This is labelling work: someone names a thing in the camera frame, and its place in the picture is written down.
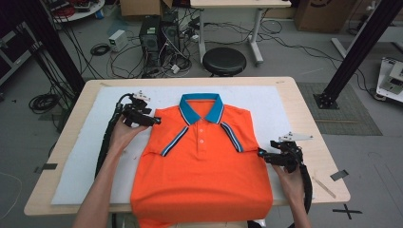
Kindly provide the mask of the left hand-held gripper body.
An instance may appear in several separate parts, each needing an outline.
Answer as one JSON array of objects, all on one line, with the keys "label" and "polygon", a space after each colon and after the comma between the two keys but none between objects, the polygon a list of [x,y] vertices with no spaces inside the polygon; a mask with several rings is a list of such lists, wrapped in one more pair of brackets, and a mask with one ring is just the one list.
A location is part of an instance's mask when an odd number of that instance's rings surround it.
[{"label": "left hand-held gripper body", "polygon": [[147,108],[147,101],[149,98],[141,91],[138,93],[133,93],[128,95],[130,104],[125,104],[123,109],[123,115],[125,116],[124,123],[127,126],[131,126],[133,124],[139,124],[139,120],[141,117],[148,116],[142,113],[142,109]]}]

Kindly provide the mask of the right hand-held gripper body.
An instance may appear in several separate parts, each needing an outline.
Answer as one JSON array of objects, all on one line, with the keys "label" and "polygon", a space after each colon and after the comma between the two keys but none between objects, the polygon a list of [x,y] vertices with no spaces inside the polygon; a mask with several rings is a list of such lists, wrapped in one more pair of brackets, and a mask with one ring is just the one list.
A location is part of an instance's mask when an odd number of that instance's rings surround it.
[{"label": "right hand-held gripper body", "polygon": [[297,141],[307,141],[313,138],[312,135],[289,132],[278,138],[282,142],[280,150],[279,166],[284,166],[289,173],[294,172],[297,166],[303,162],[303,153]]}]

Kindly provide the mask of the orange polo shirt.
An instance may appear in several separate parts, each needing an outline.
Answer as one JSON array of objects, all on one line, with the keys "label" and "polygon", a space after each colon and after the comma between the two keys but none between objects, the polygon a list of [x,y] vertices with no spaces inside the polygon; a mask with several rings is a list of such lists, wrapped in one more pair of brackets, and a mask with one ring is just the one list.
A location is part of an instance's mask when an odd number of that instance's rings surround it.
[{"label": "orange polo shirt", "polygon": [[193,93],[156,115],[130,196],[141,228],[268,214],[272,189],[248,110]]}]

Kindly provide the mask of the person's left hand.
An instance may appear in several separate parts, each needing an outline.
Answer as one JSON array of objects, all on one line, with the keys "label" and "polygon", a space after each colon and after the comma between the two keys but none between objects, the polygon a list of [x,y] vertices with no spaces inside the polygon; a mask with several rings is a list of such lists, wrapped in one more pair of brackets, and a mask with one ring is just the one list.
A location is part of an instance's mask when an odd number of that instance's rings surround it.
[{"label": "person's left hand", "polygon": [[111,138],[109,141],[109,153],[121,155],[128,147],[131,141],[142,131],[147,129],[147,126],[130,127],[124,123],[125,117],[120,116],[118,122],[115,123]]}]

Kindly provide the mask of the person's right hand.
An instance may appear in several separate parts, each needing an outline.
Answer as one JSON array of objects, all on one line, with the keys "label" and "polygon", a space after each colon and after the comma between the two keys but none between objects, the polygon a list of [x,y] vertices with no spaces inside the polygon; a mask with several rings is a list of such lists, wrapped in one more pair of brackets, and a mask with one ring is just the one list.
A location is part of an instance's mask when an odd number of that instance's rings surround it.
[{"label": "person's right hand", "polygon": [[294,172],[289,173],[277,165],[274,165],[273,168],[278,175],[281,188],[289,204],[304,207],[303,181],[299,169],[297,168]]}]

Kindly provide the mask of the light wooden table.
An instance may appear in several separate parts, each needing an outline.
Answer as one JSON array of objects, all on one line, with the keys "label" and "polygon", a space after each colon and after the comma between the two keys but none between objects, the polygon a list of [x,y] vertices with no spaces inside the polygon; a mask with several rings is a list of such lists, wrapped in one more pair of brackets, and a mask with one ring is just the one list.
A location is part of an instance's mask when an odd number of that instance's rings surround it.
[{"label": "light wooden table", "polygon": [[342,180],[333,181],[331,175],[336,164],[323,140],[307,104],[291,77],[215,77],[215,78],[163,78],[91,80],[85,84],[76,105],[57,141],[47,163],[57,163],[55,170],[44,170],[25,206],[28,216],[71,215],[79,205],[53,205],[54,197],[68,155],[77,141],[87,115],[101,88],[105,86],[275,86],[285,102],[286,116],[297,130],[313,133],[313,138],[298,141],[303,159],[313,180],[315,203],[346,202],[350,193]]}]

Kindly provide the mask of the white foam mat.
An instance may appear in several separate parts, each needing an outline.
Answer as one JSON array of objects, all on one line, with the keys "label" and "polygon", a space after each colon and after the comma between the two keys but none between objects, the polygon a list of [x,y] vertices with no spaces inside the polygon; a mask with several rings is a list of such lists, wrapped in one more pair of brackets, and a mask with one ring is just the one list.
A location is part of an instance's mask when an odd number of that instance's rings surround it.
[{"label": "white foam mat", "polygon": [[100,89],[71,149],[61,180],[51,203],[79,205],[94,180],[96,164],[107,124],[116,103],[126,104],[126,93],[143,93],[152,109],[177,105],[183,94],[217,93],[226,105],[247,109],[252,114],[259,146],[270,148],[270,141],[292,132],[305,138],[313,133],[297,130],[286,116],[285,102],[273,85],[196,85],[196,86],[105,86]]}]

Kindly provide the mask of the grey tape piece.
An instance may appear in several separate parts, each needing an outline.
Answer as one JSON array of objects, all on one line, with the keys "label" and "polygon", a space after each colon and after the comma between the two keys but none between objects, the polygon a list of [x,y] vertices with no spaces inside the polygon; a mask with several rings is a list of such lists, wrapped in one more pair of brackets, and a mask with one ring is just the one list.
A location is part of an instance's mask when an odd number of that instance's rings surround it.
[{"label": "grey tape piece", "polygon": [[349,175],[349,173],[345,169],[343,169],[343,170],[340,170],[340,171],[334,173],[333,175],[331,175],[331,179],[333,181],[337,181],[337,180],[347,177],[348,175]]},{"label": "grey tape piece", "polygon": [[42,166],[37,166],[34,169],[34,173],[42,174],[44,170],[55,170],[57,165],[57,163],[44,163]]}]

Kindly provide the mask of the grey floor mat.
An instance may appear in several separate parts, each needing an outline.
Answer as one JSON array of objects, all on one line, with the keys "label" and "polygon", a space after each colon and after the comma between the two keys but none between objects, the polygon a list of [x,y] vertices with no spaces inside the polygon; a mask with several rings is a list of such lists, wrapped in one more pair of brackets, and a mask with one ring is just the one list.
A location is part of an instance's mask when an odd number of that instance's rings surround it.
[{"label": "grey floor mat", "polygon": [[315,100],[326,83],[298,83],[297,86],[307,104],[321,134],[381,136],[367,108],[358,99],[350,85],[346,85],[336,100],[336,109],[320,109]]}]

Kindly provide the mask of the small white device box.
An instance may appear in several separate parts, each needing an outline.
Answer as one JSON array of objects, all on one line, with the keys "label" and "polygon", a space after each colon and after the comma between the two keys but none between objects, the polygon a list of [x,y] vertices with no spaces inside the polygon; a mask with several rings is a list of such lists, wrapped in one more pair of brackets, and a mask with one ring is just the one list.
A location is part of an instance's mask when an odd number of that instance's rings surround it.
[{"label": "small white device box", "polygon": [[121,51],[128,44],[128,39],[126,32],[122,29],[118,29],[115,33],[113,33],[108,41],[111,45],[111,49],[115,52]]}]

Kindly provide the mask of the black computer tower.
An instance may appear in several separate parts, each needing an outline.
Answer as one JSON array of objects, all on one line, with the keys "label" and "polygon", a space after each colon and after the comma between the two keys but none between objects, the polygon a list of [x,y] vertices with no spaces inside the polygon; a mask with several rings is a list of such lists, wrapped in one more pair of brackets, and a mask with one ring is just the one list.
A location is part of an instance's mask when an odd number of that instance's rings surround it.
[{"label": "black computer tower", "polygon": [[162,31],[166,42],[166,52],[169,54],[181,49],[178,22],[178,13],[176,11],[169,11],[163,15]]},{"label": "black computer tower", "polygon": [[159,67],[161,50],[160,15],[146,15],[139,33],[141,46],[147,67]]}]

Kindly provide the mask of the black tape cross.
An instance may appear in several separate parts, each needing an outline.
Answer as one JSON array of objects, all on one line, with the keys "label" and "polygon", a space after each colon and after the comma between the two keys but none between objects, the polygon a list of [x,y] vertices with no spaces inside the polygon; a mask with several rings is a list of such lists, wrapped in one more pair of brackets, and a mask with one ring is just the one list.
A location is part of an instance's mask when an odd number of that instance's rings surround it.
[{"label": "black tape cross", "polygon": [[350,209],[347,204],[343,204],[342,209],[333,209],[333,212],[345,214],[348,219],[352,219],[353,215],[362,215],[363,214],[362,211]]}]

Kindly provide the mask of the black round stool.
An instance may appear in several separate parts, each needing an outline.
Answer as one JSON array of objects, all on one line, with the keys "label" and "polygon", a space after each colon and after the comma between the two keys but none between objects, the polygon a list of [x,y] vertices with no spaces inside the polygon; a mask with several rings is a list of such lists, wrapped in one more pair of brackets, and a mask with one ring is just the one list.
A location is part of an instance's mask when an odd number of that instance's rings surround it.
[{"label": "black round stool", "polygon": [[211,76],[232,77],[243,72],[247,66],[245,56],[230,47],[215,47],[205,52],[201,61]]}]

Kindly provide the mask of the small cardboard box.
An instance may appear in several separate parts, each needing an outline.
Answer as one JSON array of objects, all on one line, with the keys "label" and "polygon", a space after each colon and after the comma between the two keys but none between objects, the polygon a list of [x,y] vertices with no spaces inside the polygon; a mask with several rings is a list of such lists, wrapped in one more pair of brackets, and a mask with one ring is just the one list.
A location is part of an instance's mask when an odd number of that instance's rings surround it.
[{"label": "small cardboard box", "polygon": [[173,0],[120,0],[122,16],[160,15]]}]

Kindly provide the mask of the black metal stand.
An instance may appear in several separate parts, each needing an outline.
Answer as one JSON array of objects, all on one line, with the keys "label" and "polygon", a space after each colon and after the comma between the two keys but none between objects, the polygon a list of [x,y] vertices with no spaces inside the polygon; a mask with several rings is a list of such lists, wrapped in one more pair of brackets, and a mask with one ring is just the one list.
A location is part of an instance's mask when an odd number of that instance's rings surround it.
[{"label": "black metal stand", "polygon": [[336,99],[370,50],[378,42],[395,16],[403,9],[403,0],[381,0],[365,26],[355,37],[350,50],[330,83],[314,98],[320,109],[337,109]]},{"label": "black metal stand", "polygon": [[11,22],[13,25],[19,22],[28,24],[64,75],[72,91],[80,94],[85,81],[70,58],[58,32],[51,24],[49,14],[41,0],[0,0],[0,12],[5,15],[6,22]]}]

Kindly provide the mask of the round white table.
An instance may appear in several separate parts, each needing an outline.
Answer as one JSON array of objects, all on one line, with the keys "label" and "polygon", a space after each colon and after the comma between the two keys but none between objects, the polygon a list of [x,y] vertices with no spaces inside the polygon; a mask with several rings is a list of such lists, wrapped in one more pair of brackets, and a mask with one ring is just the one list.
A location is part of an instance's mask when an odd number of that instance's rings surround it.
[{"label": "round white table", "polygon": [[48,0],[50,16],[56,23],[66,23],[96,14],[106,0]]}]

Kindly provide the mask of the white machine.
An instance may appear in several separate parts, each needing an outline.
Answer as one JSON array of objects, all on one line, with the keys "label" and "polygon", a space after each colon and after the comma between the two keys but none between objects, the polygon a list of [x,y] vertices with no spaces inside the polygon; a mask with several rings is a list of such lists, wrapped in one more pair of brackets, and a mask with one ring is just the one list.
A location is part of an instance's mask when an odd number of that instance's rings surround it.
[{"label": "white machine", "polygon": [[388,57],[381,60],[376,94],[403,103],[403,62]]}]

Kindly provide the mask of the large cardboard box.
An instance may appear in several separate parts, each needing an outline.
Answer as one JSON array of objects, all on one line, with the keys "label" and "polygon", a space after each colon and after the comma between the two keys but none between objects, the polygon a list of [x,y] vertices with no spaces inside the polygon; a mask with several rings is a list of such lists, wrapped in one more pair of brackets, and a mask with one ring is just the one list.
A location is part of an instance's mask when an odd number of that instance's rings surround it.
[{"label": "large cardboard box", "polygon": [[294,17],[297,30],[339,33],[357,0],[299,0]]}]

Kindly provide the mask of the white desk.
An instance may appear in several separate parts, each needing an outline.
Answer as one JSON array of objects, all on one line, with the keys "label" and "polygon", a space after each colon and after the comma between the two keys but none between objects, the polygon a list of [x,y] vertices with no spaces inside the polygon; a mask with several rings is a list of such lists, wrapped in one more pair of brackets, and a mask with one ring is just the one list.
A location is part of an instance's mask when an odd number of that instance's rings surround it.
[{"label": "white desk", "polygon": [[247,36],[248,44],[254,54],[256,65],[263,63],[263,58],[257,44],[260,20],[264,10],[283,9],[291,6],[289,0],[190,0],[190,6],[200,12],[200,35],[199,52],[200,60],[206,53],[204,39],[204,23],[207,20],[205,10],[213,10],[214,13],[221,13],[223,16],[229,16],[231,12],[239,12],[244,15],[245,10],[255,10],[254,27],[252,33]]}]

